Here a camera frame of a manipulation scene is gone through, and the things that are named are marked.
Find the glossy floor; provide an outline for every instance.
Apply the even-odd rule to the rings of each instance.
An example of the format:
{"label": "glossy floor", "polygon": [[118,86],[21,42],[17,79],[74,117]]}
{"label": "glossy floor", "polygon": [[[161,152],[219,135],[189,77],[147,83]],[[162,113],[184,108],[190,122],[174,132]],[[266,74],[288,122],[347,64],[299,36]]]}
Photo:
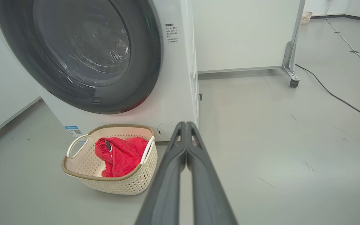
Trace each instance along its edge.
{"label": "glossy floor", "polygon": [[[360,21],[332,23],[360,52]],[[324,20],[301,27],[297,63],[360,109],[360,59]],[[296,73],[298,88],[280,70],[201,76],[210,158],[239,224],[360,224],[360,114]],[[134,224],[147,191],[112,195],[68,177],[60,162],[72,141],[46,105],[0,137],[0,224]],[[187,169],[180,188],[189,225]]]}

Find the small beige basket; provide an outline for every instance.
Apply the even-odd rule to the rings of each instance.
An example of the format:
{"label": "small beige basket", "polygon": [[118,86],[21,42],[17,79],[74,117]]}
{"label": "small beige basket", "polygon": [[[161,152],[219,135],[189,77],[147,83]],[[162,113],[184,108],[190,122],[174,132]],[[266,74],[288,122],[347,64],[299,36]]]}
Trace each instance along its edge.
{"label": "small beige basket", "polygon": [[313,13],[311,12],[303,12],[302,13],[302,18],[301,18],[301,24],[307,24],[310,21],[310,17],[312,16]]}
{"label": "small beige basket", "polygon": [[[121,139],[142,137],[148,141],[148,144],[140,164],[132,172],[123,177],[102,177],[101,172],[105,169],[105,162],[94,153],[95,143],[101,137]],[[73,146],[82,138],[87,138],[87,141],[74,157],[71,157]],[[62,170],[98,191],[121,195],[140,194],[150,184],[158,160],[154,139],[154,131],[147,126],[124,124],[98,127],[73,141],[63,158]]]}

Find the basket rim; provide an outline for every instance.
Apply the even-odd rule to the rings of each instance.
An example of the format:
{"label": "basket rim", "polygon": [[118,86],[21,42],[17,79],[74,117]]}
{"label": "basket rim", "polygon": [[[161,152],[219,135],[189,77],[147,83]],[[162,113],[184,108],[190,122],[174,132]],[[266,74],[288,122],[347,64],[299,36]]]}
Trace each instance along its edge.
{"label": "basket rim", "polygon": [[[149,131],[151,131],[152,136],[155,136],[155,132],[154,130],[152,130],[152,128],[147,127],[147,126],[143,126],[143,125],[134,125],[134,124],[109,124],[109,125],[104,125],[104,126],[100,126],[95,128],[94,130],[90,131],[88,133],[88,135],[104,129],[104,128],[111,128],[111,127],[134,127],[134,128],[144,128],[147,129]],[[134,174],[136,174],[136,172],[138,172],[140,170],[140,168],[142,167],[143,164],[138,164],[136,166],[136,168],[134,168],[133,171],[131,171],[130,173],[122,176],[122,177],[94,177],[94,176],[90,176],[90,175],[84,175],[84,174],[80,174],[77,172],[73,172],[70,171],[66,168],[66,164],[69,161],[69,158],[67,156],[65,156],[62,160],[61,166],[62,166],[62,170],[70,176],[76,177],[76,178],[81,178],[81,179],[86,179],[86,180],[91,180],[91,181],[124,181],[128,178],[131,178]]]}

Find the white washing machine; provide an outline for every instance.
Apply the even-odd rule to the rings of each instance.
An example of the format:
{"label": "white washing machine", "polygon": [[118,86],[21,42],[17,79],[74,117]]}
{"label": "white washing machine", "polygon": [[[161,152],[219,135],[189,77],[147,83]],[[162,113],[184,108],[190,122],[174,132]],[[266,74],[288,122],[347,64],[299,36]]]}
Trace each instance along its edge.
{"label": "white washing machine", "polygon": [[142,124],[169,141],[198,124],[189,0],[0,0],[0,28],[74,137]]}

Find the red clothing in basket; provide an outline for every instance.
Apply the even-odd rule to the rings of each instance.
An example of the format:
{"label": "red clothing in basket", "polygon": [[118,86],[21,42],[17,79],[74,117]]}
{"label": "red clothing in basket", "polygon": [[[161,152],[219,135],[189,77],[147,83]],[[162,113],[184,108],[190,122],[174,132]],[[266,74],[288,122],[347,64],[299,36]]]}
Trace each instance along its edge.
{"label": "red clothing in basket", "polygon": [[148,142],[141,137],[122,140],[117,137],[100,138],[95,144],[95,154],[105,161],[104,178],[118,178],[133,171],[140,163]]}

